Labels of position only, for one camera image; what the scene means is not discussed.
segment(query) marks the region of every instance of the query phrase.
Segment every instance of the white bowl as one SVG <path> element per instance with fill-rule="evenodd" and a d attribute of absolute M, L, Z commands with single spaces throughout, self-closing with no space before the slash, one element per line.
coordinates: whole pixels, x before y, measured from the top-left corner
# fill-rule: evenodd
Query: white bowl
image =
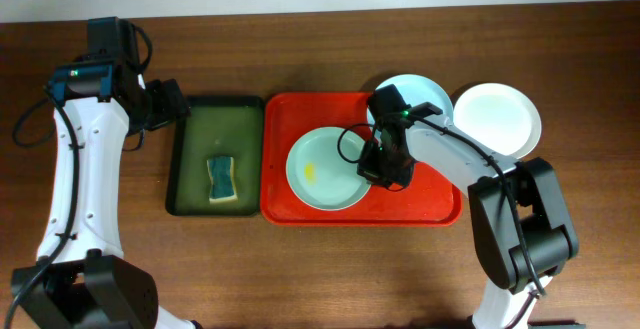
<path fill-rule="evenodd" d="M 346 209 L 362 199 L 371 185 L 356 173 L 357 165 L 344 161 L 337 143 L 344 129 L 325 127 L 303 135 L 287 157 L 287 181 L 305 204 L 320 210 Z M 364 140 L 348 132 L 342 138 L 342 153 L 357 159 Z"/>
<path fill-rule="evenodd" d="M 429 78 L 415 74 L 402 74 L 391 77 L 378 85 L 376 90 L 389 85 L 395 85 L 396 89 L 406 104 L 413 106 L 429 102 L 442 109 L 442 114 L 453 117 L 453 104 L 447 92 L 438 83 Z M 367 122 L 374 124 L 373 115 L 367 108 Z"/>
<path fill-rule="evenodd" d="M 516 158 L 529 154 L 542 134 L 540 114 L 531 100 L 497 83 L 465 91 L 456 102 L 453 123 L 491 150 Z"/>

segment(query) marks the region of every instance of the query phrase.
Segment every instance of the yellow stain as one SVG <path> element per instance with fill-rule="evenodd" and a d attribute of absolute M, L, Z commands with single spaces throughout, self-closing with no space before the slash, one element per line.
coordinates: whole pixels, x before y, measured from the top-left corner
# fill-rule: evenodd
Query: yellow stain
<path fill-rule="evenodd" d="M 304 177 L 309 184 L 316 183 L 316 168 L 313 166 L 313 163 L 307 163 L 307 165 L 304 166 Z"/>

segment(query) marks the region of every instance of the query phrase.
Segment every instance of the red tray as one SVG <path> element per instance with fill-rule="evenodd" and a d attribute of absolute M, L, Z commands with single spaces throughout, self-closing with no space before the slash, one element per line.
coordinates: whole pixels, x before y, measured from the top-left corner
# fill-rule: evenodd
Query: red tray
<path fill-rule="evenodd" d="M 447 179 L 425 164 L 415 167 L 411 185 L 393 193 L 371 187 L 357 204 L 340 211 L 314 209 L 287 183 L 289 150 L 305 133 L 320 127 L 366 123 L 369 93 L 284 93 L 267 104 L 262 156 L 260 209 L 280 225 L 445 226 L 462 212 L 462 197 Z M 356 130 L 368 138 L 367 128 Z"/>

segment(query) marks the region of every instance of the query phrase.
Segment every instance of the light blue plate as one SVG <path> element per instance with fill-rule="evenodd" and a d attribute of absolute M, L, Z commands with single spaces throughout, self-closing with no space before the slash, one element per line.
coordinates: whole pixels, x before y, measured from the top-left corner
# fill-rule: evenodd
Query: light blue plate
<path fill-rule="evenodd" d="M 344 161 L 337 144 L 344 129 L 325 127 L 303 135 L 287 157 L 287 181 L 293 193 L 307 205 L 320 210 L 342 210 L 362 199 L 369 187 L 356 173 L 357 165 Z M 353 132 L 342 138 L 342 153 L 354 160 L 364 140 Z"/>
<path fill-rule="evenodd" d="M 453 118 L 453 103 L 447 92 L 440 85 L 429 78 L 415 74 L 402 74 L 389 78 L 378 85 L 376 90 L 388 85 L 395 85 L 402 95 L 404 102 L 413 106 L 430 102 L 442 109 L 442 114 Z M 373 116 L 367 109 L 367 122 L 373 124 Z"/>

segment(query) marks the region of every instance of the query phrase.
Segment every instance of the dark green tray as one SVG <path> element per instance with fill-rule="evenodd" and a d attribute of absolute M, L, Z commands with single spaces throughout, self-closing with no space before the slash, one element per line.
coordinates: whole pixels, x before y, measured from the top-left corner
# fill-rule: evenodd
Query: dark green tray
<path fill-rule="evenodd" d="M 260 210 L 264 101 L 256 96 L 189 97 L 176 126 L 166 209 L 172 215 L 248 216 Z M 210 204 L 207 159 L 234 158 L 238 200 Z"/>

